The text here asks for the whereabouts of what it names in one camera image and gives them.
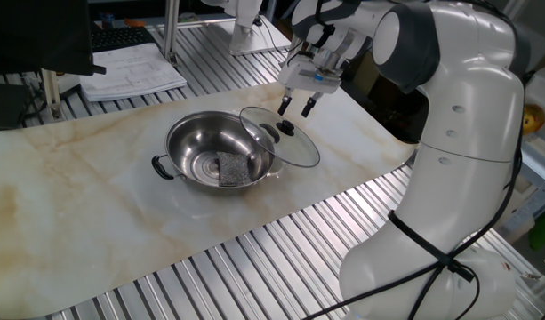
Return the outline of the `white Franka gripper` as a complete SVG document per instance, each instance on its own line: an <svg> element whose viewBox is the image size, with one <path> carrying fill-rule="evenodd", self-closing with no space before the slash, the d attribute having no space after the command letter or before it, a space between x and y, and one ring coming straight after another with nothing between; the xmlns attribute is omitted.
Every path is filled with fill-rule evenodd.
<svg viewBox="0 0 545 320"><path fill-rule="evenodd" d="M280 116L288 109L292 101L293 90L315 92L308 98L301 111L304 118L309 116L324 93L334 93L341 84L339 76L331 71L321 70L306 56L293 56L287 61L282 66L278 82L285 87L285 94L277 111Z"/></svg>

